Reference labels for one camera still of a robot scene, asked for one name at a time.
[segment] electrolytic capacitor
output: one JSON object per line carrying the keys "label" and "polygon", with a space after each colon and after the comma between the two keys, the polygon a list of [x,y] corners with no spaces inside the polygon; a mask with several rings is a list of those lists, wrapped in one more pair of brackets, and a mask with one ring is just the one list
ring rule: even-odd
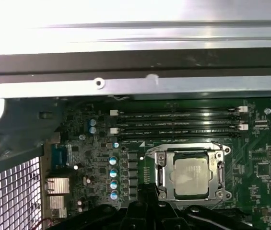
{"label": "electrolytic capacitor", "polygon": [[84,135],[84,134],[79,135],[79,139],[80,140],[85,140],[86,139],[86,135]]}
{"label": "electrolytic capacitor", "polygon": [[81,197],[78,201],[77,201],[77,205],[78,206],[82,206],[84,204],[85,198]]}
{"label": "electrolytic capacitor", "polygon": [[111,181],[110,188],[117,189],[117,187],[118,187],[118,181],[117,180]]}
{"label": "electrolytic capacitor", "polygon": [[118,192],[117,191],[111,192],[110,197],[111,197],[112,200],[117,200],[117,198],[118,198]]}
{"label": "electrolytic capacitor", "polygon": [[117,143],[117,142],[113,143],[113,147],[114,148],[118,148],[119,147],[119,143]]}
{"label": "electrolytic capacitor", "polygon": [[91,120],[89,121],[89,125],[90,125],[90,126],[95,126],[96,124],[97,124],[97,122],[96,122],[95,119],[91,119]]}
{"label": "electrolytic capacitor", "polygon": [[110,177],[115,178],[115,177],[117,177],[117,174],[118,174],[117,169],[111,169]]}
{"label": "electrolytic capacitor", "polygon": [[97,131],[97,129],[96,129],[95,127],[90,127],[90,129],[89,129],[89,132],[90,132],[91,134],[95,134],[96,131]]}
{"label": "electrolytic capacitor", "polygon": [[90,175],[86,178],[86,183],[90,184],[91,182],[95,181],[95,177],[93,175]]}
{"label": "electrolytic capacitor", "polygon": [[73,167],[74,170],[78,170],[80,168],[83,168],[83,165],[81,163],[78,163],[78,164],[74,165],[74,167]]}
{"label": "electrolytic capacitor", "polygon": [[109,163],[110,163],[110,165],[117,164],[117,157],[110,157]]}

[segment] cable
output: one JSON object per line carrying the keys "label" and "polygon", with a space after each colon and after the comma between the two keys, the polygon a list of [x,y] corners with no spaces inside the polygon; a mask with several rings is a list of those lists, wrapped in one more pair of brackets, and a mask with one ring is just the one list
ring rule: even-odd
{"label": "cable", "polygon": [[31,230],[37,230],[39,225],[41,225],[46,220],[50,220],[50,222],[52,223],[52,218],[44,218],[44,219],[40,220],[34,227],[32,227]]}
{"label": "cable", "polygon": [[129,99],[129,97],[117,97],[114,95],[109,95],[108,97],[114,98],[116,101],[122,101],[122,100]]}

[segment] resistor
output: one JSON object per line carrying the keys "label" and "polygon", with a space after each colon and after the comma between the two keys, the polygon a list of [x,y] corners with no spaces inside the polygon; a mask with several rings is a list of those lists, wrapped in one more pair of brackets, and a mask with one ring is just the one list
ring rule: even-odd
{"label": "resistor", "polygon": [[144,183],[147,184],[150,182],[150,167],[144,167]]}

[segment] cpu socket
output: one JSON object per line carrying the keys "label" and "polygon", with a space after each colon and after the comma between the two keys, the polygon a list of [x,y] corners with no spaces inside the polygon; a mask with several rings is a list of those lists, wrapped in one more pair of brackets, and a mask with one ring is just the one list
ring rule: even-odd
{"label": "cpu socket", "polygon": [[224,159],[230,152],[218,143],[164,144],[145,156],[154,158],[160,199],[178,206],[216,205],[232,197],[224,180]]}

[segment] motherboard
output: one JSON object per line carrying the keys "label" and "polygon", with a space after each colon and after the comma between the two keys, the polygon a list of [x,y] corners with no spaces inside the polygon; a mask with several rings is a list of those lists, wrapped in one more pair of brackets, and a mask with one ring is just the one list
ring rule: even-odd
{"label": "motherboard", "polygon": [[59,218],[119,208],[156,183],[178,208],[238,208],[271,230],[271,98],[76,101],[59,131],[47,178]]}

